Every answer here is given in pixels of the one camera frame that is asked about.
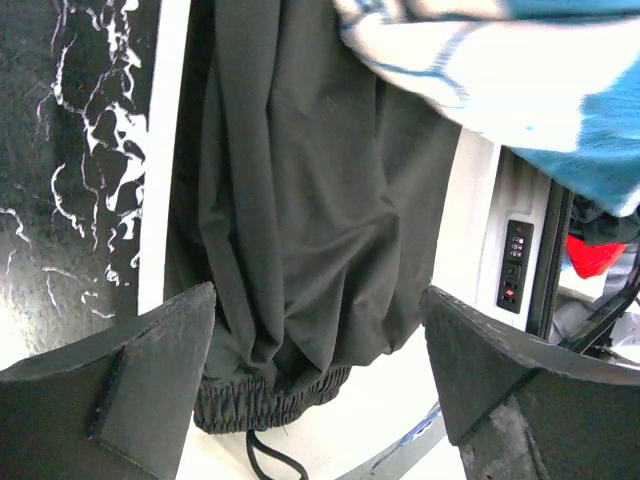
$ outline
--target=black fabric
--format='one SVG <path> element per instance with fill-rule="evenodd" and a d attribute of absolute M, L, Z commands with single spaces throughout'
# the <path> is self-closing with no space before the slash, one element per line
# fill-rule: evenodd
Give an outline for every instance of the black fabric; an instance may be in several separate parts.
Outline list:
<path fill-rule="evenodd" d="M 576 195 L 569 233 L 595 247 L 612 243 L 635 243 L 640 239 L 640 207 L 628 217 L 614 217 L 592 200 Z"/>
<path fill-rule="evenodd" d="M 194 3 L 172 281 L 220 300 L 196 424 L 264 430 L 419 325 L 460 129 L 363 66 L 331 0 Z"/>

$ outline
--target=blue fabric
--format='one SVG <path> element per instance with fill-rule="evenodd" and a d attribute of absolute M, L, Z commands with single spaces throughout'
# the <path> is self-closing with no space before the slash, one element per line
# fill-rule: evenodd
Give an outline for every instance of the blue fabric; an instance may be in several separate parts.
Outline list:
<path fill-rule="evenodd" d="M 610 89 L 588 95 L 582 113 L 575 151 L 515 150 L 605 210 L 630 214 L 630 193 L 640 185 L 640 60 Z"/>
<path fill-rule="evenodd" d="M 425 96 L 463 126 L 513 147 L 609 213 L 625 216 L 636 210 L 640 203 L 640 0 L 503 0 L 501 11 L 488 3 L 458 0 L 452 2 L 455 10 L 451 12 L 443 12 L 442 2 L 437 2 L 439 10 L 432 15 L 429 0 L 334 2 L 342 15 L 345 43 L 387 81 Z M 532 31 L 543 53 L 531 50 L 536 45 Z M 556 43 L 546 41 L 548 35 L 566 45 L 556 48 Z M 518 43 L 522 36 L 527 40 Z M 478 46 L 482 42 L 487 45 L 484 51 Z M 502 65 L 494 61 L 500 55 L 513 58 L 513 44 L 530 49 L 530 64 L 524 69 L 520 64 L 529 71 L 509 70 L 509 61 Z M 478 50 L 477 57 L 469 56 L 473 49 Z M 564 57 L 553 58 L 556 50 Z M 469 62 L 468 69 L 463 62 Z M 482 70 L 484 64 L 499 70 L 495 82 Z M 578 70 L 582 78 L 575 73 Z M 603 80 L 589 83 L 591 71 L 595 79 Z M 485 77 L 484 83 L 474 84 Z M 558 92 L 567 95 L 553 92 L 554 78 L 563 88 Z M 536 102 L 527 103 L 527 89 L 531 98 L 547 95 L 548 103 L 539 107 Z M 558 102 L 553 94 L 559 95 Z M 504 114 L 488 107 L 501 95 L 508 99 L 499 107 Z M 573 103 L 563 104 L 572 95 Z M 518 109 L 519 98 L 526 107 Z M 556 106 L 564 110 L 556 111 Z M 531 124 L 522 118 L 528 111 L 533 112 Z"/>
<path fill-rule="evenodd" d="M 504 0 L 515 18 L 552 15 L 620 15 L 640 9 L 640 0 Z"/>

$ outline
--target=white crack pattern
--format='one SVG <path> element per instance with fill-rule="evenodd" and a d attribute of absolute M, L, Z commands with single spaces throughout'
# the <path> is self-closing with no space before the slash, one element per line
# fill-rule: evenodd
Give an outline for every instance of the white crack pattern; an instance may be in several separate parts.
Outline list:
<path fill-rule="evenodd" d="M 57 57 L 55 77 L 50 85 L 49 93 L 43 98 L 36 107 L 36 118 L 38 120 L 39 128 L 44 128 L 45 138 L 49 140 L 49 134 L 51 131 L 50 119 L 47 115 L 43 115 L 43 106 L 45 102 L 51 98 L 67 112 L 78 116 L 83 125 L 84 141 L 86 143 L 86 152 L 83 154 L 80 162 L 80 174 L 82 178 L 82 187 L 91 193 L 93 196 L 94 204 L 92 209 L 92 216 L 90 219 L 83 218 L 81 214 L 72 211 L 71 207 L 65 206 L 65 196 L 58 188 L 59 177 L 65 169 L 70 168 L 71 165 L 68 161 L 65 161 L 59 165 L 50 179 L 50 191 L 55 205 L 52 211 L 52 221 L 55 214 L 60 214 L 66 222 L 73 228 L 73 230 L 81 238 L 85 238 L 87 232 L 90 231 L 91 238 L 93 240 L 93 251 L 98 249 L 100 238 L 98 235 L 98 213 L 100 211 L 101 198 L 105 198 L 104 207 L 114 212 L 120 218 L 117 228 L 110 228 L 110 236 L 106 241 L 108 248 L 109 262 L 104 267 L 104 276 L 108 282 L 111 282 L 116 287 L 121 285 L 121 277 L 113 265 L 111 259 L 116 254 L 116 240 L 118 241 L 132 241 L 135 240 L 134 222 L 136 219 L 140 219 L 142 215 L 142 200 L 143 200 L 143 186 L 142 179 L 144 177 L 144 162 L 145 157 L 142 152 L 145 151 L 145 144 L 147 141 L 147 118 L 144 114 L 136 114 L 127 109 L 123 102 L 118 100 L 111 101 L 106 108 L 100 112 L 96 118 L 90 118 L 90 107 L 94 102 L 96 95 L 102 93 L 103 84 L 106 80 L 112 79 L 114 76 L 120 76 L 120 94 L 131 105 L 134 105 L 133 92 L 135 89 L 135 79 L 132 74 L 132 68 L 142 68 L 142 61 L 136 54 L 130 44 L 131 25 L 129 22 L 129 12 L 135 11 L 139 7 L 138 0 L 125 0 L 121 7 L 116 8 L 115 0 L 106 0 L 101 11 L 97 12 L 91 7 L 80 7 L 73 5 L 70 0 L 62 0 L 62 2 L 54 2 L 57 9 L 57 22 L 53 36 L 51 37 L 51 53 Z M 65 28 L 68 26 L 69 18 L 71 15 L 81 14 L 86 16 L 91 23 L 93 30 L 97 32 L 106 32 L 108 42 L 108 56 L 110 59 L 110 65 L 108 70 L 99 75 L 96 85 L 91 90 L 88 97 L 88 101 L 85 105 L 78 107 L 72 105 L 71 102 L 65 98 L 64 95 L 64 73 L 66 67 L 66 59 L 69 51 L 73 48 L 77 41 L 77 36 L 67 43 L 61 44 L 63 41 L 63 34 Z M 97 136 L 96 128 L 100 124 L 103 115 L 106 112 L 111 112 L 115 117 L 115 127 L 113 131 L 113 137 L 115 139 L 115 145 L 110 144 L 107 140 L 101 139 Z M 124 158 L 126 158 L 126 169 L 119 179 L 116 188 L 113 193 L 101 196 L 101 192 L 107 188 L 107 184 L 104 176 L 98 182 L 99 185 L 91 185 L 88 181 L 87 168 L 88 164 L 93 160 L 93 154 L 98 145 L 101 145 L 104 149 L 118 152 Z M 118 212 L 118 200 L 123 186 L 126 184 L 133 184 L 135 188 L 135 199 L 137 205 L 133 209 L 129 209 L 124 212 Z M 0 207 L 0 215 L 7 215 L 13 218 L 16 227 L 15 235 L 19 237 L 23 242 L 29 245 L 29 249 L 33 248 L 32 241 L 25 233 L 25 226 L 20 218 L 20 215 L 13 208 Z M 119 227 L 124 226 L 124 229 L 120 231 Z M 11 262 L 17 250 L 12 249 L 8 255 L 6 262 L 5 274 L 8 276 L 11 270 Z M 136 254 L 129 265 L 132 269 L 137 269 L 139 265 L 139 253 Z M 52 288 L 52 274 L 63 275 L 74 281 L 81 281 L 76 275 L 55 266 L 49 266 L 42 268 L 42 271 L 47 273 L 47 293 L 51 304 L 56 309 L 59 315 L 62 315 L 59 302 L 56 300 L 53 288 Z M 129 282 L 122 282 L 125 286 L 129 285 Z M 111 318 L 113 313 L 104 313 L 97 308 L 94 308 L 87 304 L 88 298 L 98 298 L 98 293 L 93 291 L 85 291 L 81 294 L 80 301 L 82 304 L 87 305 L 88 310 L 94 315 L 101 318 Z"/>

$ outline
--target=drawstring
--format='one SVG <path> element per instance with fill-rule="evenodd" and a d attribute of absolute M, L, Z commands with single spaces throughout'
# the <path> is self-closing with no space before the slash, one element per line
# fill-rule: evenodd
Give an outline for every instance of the drawstring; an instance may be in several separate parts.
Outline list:
<path fill-rule="evenodd" d="M 275 458 L 276 460 L 284 463 L 288 467 L 291 467 L 293 470 L 300 474 L 300 480 L 309 480 L 309 474 L 305 470 L 305 468 L 296 462 L 294 459 L 287 457 L 286 455 L 276 452 L 274 449 L 267 447 L 264 443 L 258 440 L 256 436 L 255 430 L 249 430 L 247 432 L 247 456 L 249 457 L 249 462 L 251 462 L 251 468 L 258 476 L 260 480 L 273 480 L 271 477 L 268 477 L 260 468 L 258 464 L 258 460 L 256 459 L 256 452 L 264 453 L 265 455 Z"/>

